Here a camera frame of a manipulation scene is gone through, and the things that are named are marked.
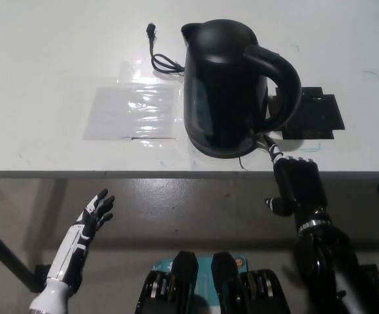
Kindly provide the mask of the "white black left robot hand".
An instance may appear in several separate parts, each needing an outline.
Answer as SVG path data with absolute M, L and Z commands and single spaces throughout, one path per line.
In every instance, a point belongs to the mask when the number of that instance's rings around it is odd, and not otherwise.
M 89 246 L 103 224 L 113 218 L 110 210 L 114 196 L 105 188 L 85 206 L 75 223 L 68 229 L 50 266 L 48 279 L 55 279 L 76 289 L 82 282 L 82 271 Z

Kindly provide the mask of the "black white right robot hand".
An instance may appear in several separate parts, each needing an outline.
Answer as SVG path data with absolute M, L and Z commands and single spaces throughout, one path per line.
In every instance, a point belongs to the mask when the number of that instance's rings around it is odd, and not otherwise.
M 268 135 L 263 137 L 271 157 L 280 195 L 265 200 L 268 208 L 281 217 L 293 215 L 299 233 L 320 224 L 330 224 L 326 212 L 327 196 L 318 165 L 311 159 L 284 154 Z

